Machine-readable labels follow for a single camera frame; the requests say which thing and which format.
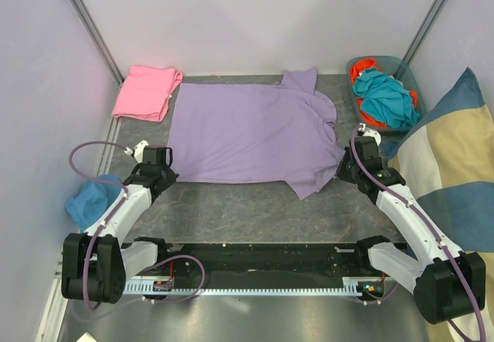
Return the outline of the purple t shirt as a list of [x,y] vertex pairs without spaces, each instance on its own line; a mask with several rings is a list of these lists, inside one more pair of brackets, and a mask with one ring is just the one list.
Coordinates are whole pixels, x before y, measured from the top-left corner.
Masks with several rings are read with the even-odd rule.
[[320,191],[344,152],[317,75],[284,71],[278,85],[182,83],[167,143],[179,181],[284,181],[299,199]]

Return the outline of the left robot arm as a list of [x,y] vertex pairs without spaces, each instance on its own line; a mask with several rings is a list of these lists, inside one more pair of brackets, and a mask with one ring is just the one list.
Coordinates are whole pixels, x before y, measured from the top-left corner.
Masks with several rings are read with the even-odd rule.
[[70,233],[63,243],[61,293],[68,300],[82,300],[89,310],[101,303],[115,304],[126,282],[148,270],[160,275],[169,267],[162,239],[144,238],[123,247],[123,240],[140,216],[178,179],[172,169],[172,148],[141,141],[122,146],[137,163],[124,181],[109,181],[77,170],[93,181],[119,189],[115,200],[97,220],[80,233]]

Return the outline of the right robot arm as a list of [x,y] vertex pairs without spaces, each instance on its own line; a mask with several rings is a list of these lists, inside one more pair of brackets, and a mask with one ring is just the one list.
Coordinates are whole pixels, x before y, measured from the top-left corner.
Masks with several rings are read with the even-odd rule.
[[410,292],[420,314],[436,324],[474,314],[486,300],[486,265],[467,253],[426,214],[402,176],[383,165],[377,141],[361,131],[344,150],[337,177],[358,190],[395,225],[411,248],[402,252],[383,236],[362,239],[354,268],[368,276],[379,270]]

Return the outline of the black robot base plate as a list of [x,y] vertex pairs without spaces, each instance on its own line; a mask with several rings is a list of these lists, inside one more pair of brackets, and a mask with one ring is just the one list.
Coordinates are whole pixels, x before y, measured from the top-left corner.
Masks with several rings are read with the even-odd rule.
[[343,278],[380,293],[394,281],[360,257],[354,243],[170,245],[171,262],[137,274],[179,288],[316,288],[338,287]]

